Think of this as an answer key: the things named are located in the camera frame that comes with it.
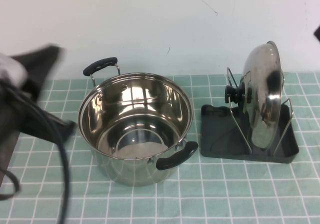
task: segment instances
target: black tray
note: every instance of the black tray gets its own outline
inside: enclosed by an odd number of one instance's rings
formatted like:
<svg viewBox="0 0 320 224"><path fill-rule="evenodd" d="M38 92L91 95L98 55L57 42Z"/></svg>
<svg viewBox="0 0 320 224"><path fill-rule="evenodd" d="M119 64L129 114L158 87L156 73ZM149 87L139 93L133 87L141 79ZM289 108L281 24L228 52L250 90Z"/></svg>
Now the black tray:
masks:
<svg viewBox="0 0 320 224"><path fill-rule="evenodd" d="M234 107L232 112L240 124L239 108ZM299 153L291 123L275 155L272 156L289 119L289 107L283 104L281 105L278 129L273 144L268 150L250 145L252 149L250 154L246 141L231 116L230 109L225 106L203 105L201 108L200 153L210 158L289 164Z"/></svg>

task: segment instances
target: stainless steel pot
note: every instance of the stainless steel pot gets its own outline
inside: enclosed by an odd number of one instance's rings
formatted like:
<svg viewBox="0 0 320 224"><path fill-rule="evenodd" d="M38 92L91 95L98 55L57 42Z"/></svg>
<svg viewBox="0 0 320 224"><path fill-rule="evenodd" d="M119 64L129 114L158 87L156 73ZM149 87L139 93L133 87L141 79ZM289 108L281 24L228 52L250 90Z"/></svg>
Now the stainless steel pot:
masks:
<svg viewBox="0 0 320 224"><path fill-rule="evenodd" d="M115 66L118 76L84 99L78 114L80 132L98 166L115 182L144 186L169 177L189 159L198 144L185 137L193 120L192 105L173 81L156 74L120 74L117 58L96 61L90 76Z"/></svg>

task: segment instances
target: white wall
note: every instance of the white wall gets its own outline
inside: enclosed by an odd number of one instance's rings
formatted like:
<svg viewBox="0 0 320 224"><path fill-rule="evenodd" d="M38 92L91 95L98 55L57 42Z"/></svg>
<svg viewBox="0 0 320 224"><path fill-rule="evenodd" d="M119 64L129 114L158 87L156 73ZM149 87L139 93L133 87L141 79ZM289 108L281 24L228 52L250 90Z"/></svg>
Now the white wall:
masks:
<svg viewBox="0 0 320 224"><path fill-rule="evenodd" d="M311 71L320 70L318 25L320 0L0 0L0 52L58 44L55 78L113 56L123 73L224 74L241 73L272 40L283 71Z"/></svg>

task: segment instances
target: green tile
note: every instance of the green tile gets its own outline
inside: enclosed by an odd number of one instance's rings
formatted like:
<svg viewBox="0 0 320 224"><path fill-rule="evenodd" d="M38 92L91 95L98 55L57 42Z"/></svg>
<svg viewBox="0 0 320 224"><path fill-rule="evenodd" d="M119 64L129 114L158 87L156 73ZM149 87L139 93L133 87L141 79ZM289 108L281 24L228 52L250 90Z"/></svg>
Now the green tile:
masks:
<svg viewBox="0 0 320 224"><path fill-rule="evenodd" d="M82 137L75 138L74 150L83 151L83 150L91 150L89 144Z"/></svg>
<svg viewBox="0 0 320 224"><path fill-rule="evenodd" d="M208 217L229 217L230 210L227 199L206 199L205 208Z"/></svg>
<svg viewBox="0 0 320 224"><path fill-rule="evenodd" d="M191 164L188 165L187 168L180 169L180 179L200 179L200 165L199 164Z"/></svg>
<svg viewBox="0 0 320 224"><path fill-rule="evenodd" d="M230 219L208 219L207 224L231 224Z"/></svg>
<svg viewBox="0 0 320 224"><path fill-rule="evenodd" d="M316 178L312 163L292 163L295 178Z"/></svg>
<svg viewBox="0 0 320 224"><path fill-rule="evenodd" d="M259 218L259 224L283 224L282 218Z"/></svg>
<svg viewBox="0 0 320 224"><path fill-rule="evenodd" d="M249 182L246 180L240 181L227 181L229 197L250 197Z"/></svg>
<svg viewBox="0 0 320 224"><path fill-rule="evenodd" d="M63 176L61 167L48 167L48 169L46 170L44 181L47 183L61 182L62 177Z"/></svg>
<svg viewBox="0 0 320 224"><path fill-rule="evenodd" d="M80 100L79 101L77 101L77 100L66 101L65 106L64 106L64 111L65 112L78 112L81 104L82 104L82 101L80 101Z"/></svg>
<svg viewBox="0 0 320 224"><path fill-rule="evenodd" d="M12 199L0 201L0 218L7 218L11 209Z"/></svg>
<svg viewBox="0 0 320 224"><path fill-rule="evenodd" d="M285 218L284 219L285 224L309 224L308 219L306 217L303 218Z"/></svg>
<svg viewBox="0 0 320 224"><path fill-rule="evenodd" d="M294 162L311 161L306 146L303 146L299 149L299 153L298 153L298 155L296 155L296 157L293 161Z"/></svg>
<svg viewBox="0 0 320 224"><path fill-rule="evenodd" d="M121 201L117 199L109 200L109 218L129 218L131 215L131 200L123 199Z"/></svg>
<svg viewBox="0 0 320 224"><path fill-rule="evenodd" d="M190 76L174 76L174 82L179 86L191 86Z"/></svg>
<svg viewBox="0 0 320 224"><path fill-rule="evenodd" d="M10 167L24 167L27 163L29 153L16 153L12 154L10 159Z"/></svg>
<svg viewBox="0 0 320 224"><path fill-rule="evenodd" d="M32 151L51 151L52 147L52 142L36 138Z"/></svg>
<svg viewBox="0 0 320 224"><path fill-rule="evenodd" d="M85 90L70 90L68 93L67 100L72 101L72 100L77 100L77 101L82 101L86 95Z"/></svg>
<svg viewBox="0 0 320 224"><path fill-rule="evenodd" d="M86 182L88 180L90 167L71 166L71 180L72 182Z"/></svg>
<svg viewBox="0 0 320 224"><path fill-rule="evenodd" d="M310 198L305 197L303 198L306 211L309 216L319 216L320 215L320 197Z"/></svg>
<svg viewBox="0 0 320 224"><path fill-rule="evenodd" d="M87 189L87 183L72 183L71 196L73 198L83 198Z"/></svg>
<svg viewBox="0 0 320 224"><path fill-rule="evenodd" d="M34 138L19 138L14 151L15 152L29 152L34 143Z"/></svg>
<svg viewBox="0 0 320 224"><path fill-rule="evenodd" d="M284 82L287 84L298 84L298 76L295 72L285 72L284 73Z"/></svg>
<svg viewBox="0 0 320 224"><path fill-rule="evenodd" d="M53 80L46 80L41 88L42 91L50 91L53 83Z"/></svg>
<svg viewBox="0 0 320 224"><path fill-rule="evenodd" d="M41 91L38 101L48 101L50 95L50 91Z"/></svg>
<svg viewBox="0 0 320 224"><path fill-rule="evenodd" d="M49 101L65 101L67 93L67 90L53 90L49 96Z"/></svg>
<svg viewBox="0 0 320 224"><path fill-rule="evenodd" d="M107 224L143 224L141 221L148 221L147 219L133 219L132 223L130 223L129 219L109 219Z"/></svg>
<svg viewBox="0 0 320 224"><path fill-rule="evenodd" d="M45 175L46 168L26 168L21 179L23 183L38 183L42 182Z"/></svg>
<svg viewBox="0 0 320 224"><path fill-rule="evenodd" d="M74 151L71 159L72 166L90 165L93 158L91 151Z"/></svg>
<svg viewBox="0 0 320 224"><path fill-rule="evenodd" d="M308 147L310 156L312 158L312 161L319 162L320 161L320 147Z"/></svg>
<svg viewBox="0 0 320 224"><path fill-rule="evenodd" d="M9 167L8 171L12 172L21 181L21 179L22 179L21 177L22 177L22 174L25 171L25 168L24 167L20 167L20 168L10 168ZM7 176L5 176L3 178L2 183L12 183L12 181Z"/></svg>
<svg viewBox="0 0 320 224"><path fill-rule="evenodd" d="M270 180L251 180L252 195L254 197L274 197L275 190Z"/></svg>
<svg viewBox="0 0 320 224"><path fill-rule="evenodd" d="M204 181L203 189L204 189L205 197L226 197L227 196L226 184L225 184L225 181L223 180Z"/></svg>
<svg viewBox="0 0 320 224"><path fill-rule="evenodd" d="M32 152L30 154L28 167L46 166L49 160L50 152Z"/></svg>
<svg viewBox="0 0 320 224"><path fill-rule="evenodd" d="M306 94L306 95L320 94L320 88L317 84L315 84L315 85L301 85L301 86L304 91L304 94Z"/></svg>
<svg viewBox="0 0 320 224"><path fill-rule="evenodd" d="M212 98L212 105L214 107L229 107L228 103L225 103L225 98L223 97L216 97L216 98Z"/></svg>
<svg viewBox="0 0 320 224"><path fill-rule="evenodd" d="M207 75L192 75L192 86L209 86L209 78Z"/></svg>
<svg viewBox="0 0 320 224"><path fill-rule="evenodd" d="M225 75L209 75L209 81L211 86L227 84L227 78Z"/></svg>
<svg viewBox="0 0 320 224"><path fill-rule="evenodd" d="M133 217L155 217L156 216L155 199L134 199L132 207Z"/></svg>
<svg viewBox="0 0 320 224"><path fill-rule="evenodd" d="M269 179L269 170L267 164L247 164L246 171L249 179Z"/></svg>
<svg viewBox="0 0 320 224"><path fill-rule="evenodd" d="M180 193L182 198L201 198L203 196L201 181L181 181Z"/></svg>
<svg viewBox="0 0 320 224"><path fill-rule="evenodd" d="M224 164L224 174L226 179L247 179L245 165Z"/></svg>
<svg viewBox="0 0 320 224"><path fill-rule="evenodd" d="M97 167L92 166L90 172L90 181L108 181L109 178Z"/></svg>
<svg viewBox="0 0 320 224"><path fill-rule="evenodd" d="M81 218L83 205L83 199L70 199L68 218Z"/></svg>
<svg viewBox="0 0 320 224"><path fill-rule="evenodd" d="M21 192L18 194L19 198L36 198L41 184L26 184L21 187Z"/></svg>
<svg viewBox="0 0 320 224"><path fill-rule="evenodd" d="M279 198L284 216L305 216L305 210L300 197Z"/></svg>
<svg viewBox="0 0 320 224"><path fill-rule="evenodd" d="M320 223L320 217L310 217L310 224L319 224Z"/></svg>
<svg viewBox="0 0 320 224"><path fill-rule="evenodd" d="M211 97L212 98L224 98L225 97L225 87L223 86L210 86Z"/></svg>
<svg viewBox="0 0 320 224"><path fill-rule="evenodd" d="M104 198L108 196L110 183L92 183L89 182L86 196L90 198Z"/></svg>
<svg viewBox="0 0 320 224"><path fill-rule="evenodd" d="M251 199L230 199L233 217L254 217L254 204Z"/></svg>
<svg viewBox="0 0 320 224"><path fill-rule="evenodd" d="M290 100L292 102L292 105L294 107L296 106L302 106L302 107L308 107L307 99L304 95L292 95L290 96Z"/></svg>
<svg viewBox="0 0 320 224"><path fill-rule="evenodd" d="M86 199L84 202L83 217L84 218L104 218L106 216L107 204L108 204L108 200Z"/></svg>
<svg viewBox="0 0 320 224"><path fill-rule="evenodd" d="M310 106L320 106L320 95L307 95L306 98Z"/></svg>
<svg viewBox="0 0 320 224"><path fill-rule="evenodd" d="M54 80L52 90L68 90L70 80Z"/></svg>
<svg viewBox="0 0 320 224"><path fill-rule="evenodd" d="M59 211L60 200L40 199L36 204L35 218L56 218Z"/></svg>
<svg viewBox="0 0 320 224"><path fill-rule="evenodd" d="M285 84L284 91L287 96L303 95L304 94L300 85Z"/></svg>
<svg viewBox="0 0 320 224"><path fill-rule="evenodd" d="M233 218L233 224L257 224L256 218L236 219Z"/></svg>
<svg viewBox="0 0 320 224"><path fill-rule="evenodd" d="M85 90L87 89L88 79L73 79L71 80L70 90Z"/></svg>
<svg viewBox="0 0 320 224"><path fill-rule="evenodd" d="M162 181L156 185L156 194L158 197L172 197L179 196L179 183L177 181Z"/></svg>
<svg viewBox="0 0 320 224"><path fill-rule="evenodd" d="M185 94L188 96L188 98L192 97L192 88L191 88L191 86L183 86L182 90L185 92Z"/></svg>
<svg viewBox="0 0 320 224"><path fill-rule="evenodd" d="M320 196L320 183L315 179L297 180L303 196Z"/></svg>
<svg viewBox="0 0 320 224"><path fill-rule="evenodd" d="M122 185L119 183L112 183L110 190L110 197L129 198L132 196L132 187L128 185Z"/></svg>
<svg viewBox="0 0 320 224"><path fill-rule="evenodd" d="M47 112L62 112L65 106L64 101L48 101L45 110Z"/></svg>
<svg viewBox="0 0 320 224"><path fill-rule="evenodd" d="M63 185L60 183L44 183L39 193L40 198L59 198L63 193Z"/></svg>
<svg viewBox="0 0 320 224"><path fill-rule="evenodd" d="M210 97L209 86L193 86L192 94L193 94L193 98L209 98Z"/></svg>
<svg viewBox="0 0 320 224"><path fill-rule="evenodd" d="M210 98L196 98L193 99L194 109L201 109L201 107L205 104L211 105Z"/></svg>
<svg viewBox="0 0 320 224"><path fill-rule="evenodd" d="M254 200L256 213L261 217L281 216L276 198L259 198Z"/></svg>
<svg viewBox="0 0 320 224"><path fill-rule="evenodd" d="M317 83L315 74L313 72L298 73L301 84Z"/></svg>
<svg viewBox="0 0 320 224"><path fill-rule="evenodd" d="M36 200L15 199L11 211L11 218L32 218Z"/></svg>
<svg viewBox="0 0 320 224"><path fill-rule="evenodd" d="M201 165L201 171L204 180L224 178L222 165Z"/></svg>
<svg viewBox="0 0 320 224"><path fill-rule="evenodd" d="M135 186L133 189L134 197L155 197L156 185Z"/></svg>
<svg viewBox="0 0 320 224"><path fill-rule="evenodd" d="M160 218L173 218L180 216L179 200L158 198L156 204L157 217Z"/></svg>
<svg viewBox="0 0 320 224"><path fill-rule="evenodd" d="M203 217L205 206L203 199L182 199L181 212L183 217Z"/></svg>
<svg viewBox="0 0 320 224"><path fill-rule="evenodd" d="M320 132L302 133L307 146L320 146Z"/></svg>
<svg viewBox="0 0 320 224"><path fill-rule="evenodd" d="M295 107L294 115L296 118L313 118L310 107Z"/></svg>
<svg viewBox="0 0 320 224"><path fill-rule="evenodd" d="M320 118L320 107L311 107L315 118Z"/></svg>
<svg viewBox="0 0 320 224"><path fill-rule="evenodd" d="M301 131L318 131L319 126L314 119L297 119Z"/></svg>
<svg viewBox="0 0 320 224"><path fill-rule="evenodd" d="M78 113L77 112L64 112L62 114L63 120L70 120L75 123L78 123Z"/></svg>

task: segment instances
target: black handle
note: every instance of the black handle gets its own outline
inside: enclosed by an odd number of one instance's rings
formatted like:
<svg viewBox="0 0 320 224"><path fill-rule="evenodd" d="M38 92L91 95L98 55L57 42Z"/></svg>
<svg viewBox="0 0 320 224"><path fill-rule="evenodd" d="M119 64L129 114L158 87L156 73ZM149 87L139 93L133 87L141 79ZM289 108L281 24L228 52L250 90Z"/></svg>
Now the black handle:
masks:
<svg viewBox="0 0 320 224"><path fill-rule="evenodd" d="M109 58L97 60L96 62L92 63L91 65L89 65L83 70L83 75L89 77L93 73L109 66L115 66L117 63L118 63L118 59L116 57L109 57Z"/></svg>
<svg viewBox="0 0 320 224"><path fill-rule="evenodd" d="M155 167L160 171L174 168L188 160L197 149L198 143L195 141L188 141L183 150L176 152L170 157L159 158L156 161Z"/></svg>

